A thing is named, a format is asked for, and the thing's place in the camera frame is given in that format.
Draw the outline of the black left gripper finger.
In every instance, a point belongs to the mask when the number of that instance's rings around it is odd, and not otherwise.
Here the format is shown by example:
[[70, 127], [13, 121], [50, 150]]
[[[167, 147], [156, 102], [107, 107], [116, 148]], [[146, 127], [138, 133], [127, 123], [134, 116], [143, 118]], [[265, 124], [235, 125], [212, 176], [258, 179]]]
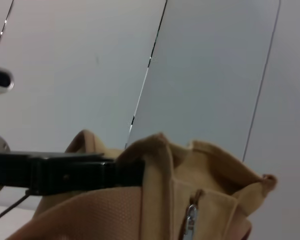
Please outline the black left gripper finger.
[[31, 196], [51, 196], [72, 191], [140, 187], [145, 163], [119, 165], [113, 161], [43, 160], [31, 170]]

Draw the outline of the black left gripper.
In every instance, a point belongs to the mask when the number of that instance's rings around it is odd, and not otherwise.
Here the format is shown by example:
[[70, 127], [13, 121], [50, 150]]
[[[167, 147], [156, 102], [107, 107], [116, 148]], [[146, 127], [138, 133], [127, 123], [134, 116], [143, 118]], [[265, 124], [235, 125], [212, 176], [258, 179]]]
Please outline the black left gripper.
[[86, 153], [0, 153], [0, 186], [47, 188], [73, 182], [75, 171], [104, 165], [99, 154]]

